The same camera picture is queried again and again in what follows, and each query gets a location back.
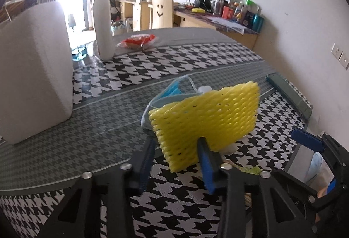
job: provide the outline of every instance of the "metal screw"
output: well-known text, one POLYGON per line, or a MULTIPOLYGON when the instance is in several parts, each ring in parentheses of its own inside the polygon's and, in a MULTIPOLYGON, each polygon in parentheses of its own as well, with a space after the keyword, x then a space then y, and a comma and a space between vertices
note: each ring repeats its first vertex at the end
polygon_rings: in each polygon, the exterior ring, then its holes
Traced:
POLYGON ((131 168, 132 168, 132 164, 130 163, 124 163, 124 164, 121 164, 120 166, 121 170, 130 170, 131 168))
POLYGON ((271 175, 268 171, 262 171, 261 173, 259 173, 259 176, 261 176, 262 178, 265 178, 265 179, 268 179, 271 177, 271 175))
POLYGON ((224 170, 230 170, 231 168, 233 168, 233 166, 229 163, 222 163, 221 168, 224 170))
POLYGON ((310 203, 314 203, 314 202, 315 202, 315 197, 314 197, 314 196, 309 196, 309 197, 308 197, 308 201, 309 201, 310 203))
POLYGON ((93 176, 92 172, 85 172, 81 174, 81 178, 83 179, 90 179, 92 178, 92 176, 93 176))

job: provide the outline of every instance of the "red snack package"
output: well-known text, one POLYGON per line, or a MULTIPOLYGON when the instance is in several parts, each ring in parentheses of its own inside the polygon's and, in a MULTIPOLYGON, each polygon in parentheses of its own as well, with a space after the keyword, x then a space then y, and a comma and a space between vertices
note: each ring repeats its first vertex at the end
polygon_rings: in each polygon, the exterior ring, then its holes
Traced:
POLYGON ((130 38, 121 41, 118 46, 135 50, 144 50, 153 45, 157 39, 155 35, 150 34, 132 35, 130 38))

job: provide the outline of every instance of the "paper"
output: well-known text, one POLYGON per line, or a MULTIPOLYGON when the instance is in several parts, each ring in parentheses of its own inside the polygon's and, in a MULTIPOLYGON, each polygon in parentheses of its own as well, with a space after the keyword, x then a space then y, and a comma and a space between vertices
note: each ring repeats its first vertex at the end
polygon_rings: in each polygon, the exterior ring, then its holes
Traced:
POLYGON ((245 27, 241 24, 231 22, 231 21, 224 19, 224 18, 221 18, 221 17, 209 17, 208 19, 210 19, 213 23, 226 26, 226 27, 240 33, 241 35, 244 34, 245 27))

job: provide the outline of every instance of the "plastic wrapper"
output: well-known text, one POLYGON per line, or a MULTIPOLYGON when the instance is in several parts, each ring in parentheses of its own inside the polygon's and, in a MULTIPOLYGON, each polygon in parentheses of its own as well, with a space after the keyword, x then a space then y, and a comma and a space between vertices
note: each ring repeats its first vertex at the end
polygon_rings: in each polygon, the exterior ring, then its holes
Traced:
POLYGON ((145 50, 154 45, 154 43, 159 38, 155 35, 150 34, 139 34, 139 35, 132 35, 131 37, 121 41, 118 44, 118 47, 123 48, 129 48, 129 49, 135 49, 135 50, 145 50))

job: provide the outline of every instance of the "red cup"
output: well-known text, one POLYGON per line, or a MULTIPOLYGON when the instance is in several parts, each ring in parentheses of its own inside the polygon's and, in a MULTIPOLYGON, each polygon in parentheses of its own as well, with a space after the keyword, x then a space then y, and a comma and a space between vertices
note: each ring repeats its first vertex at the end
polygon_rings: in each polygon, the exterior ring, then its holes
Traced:
POLYGON ((223 8, 223 15, 222 15, 222 17, 224 19, 231 19, 233 17, 233 10, 230 7, 228 7, 228 6, 225 6, 223 8))

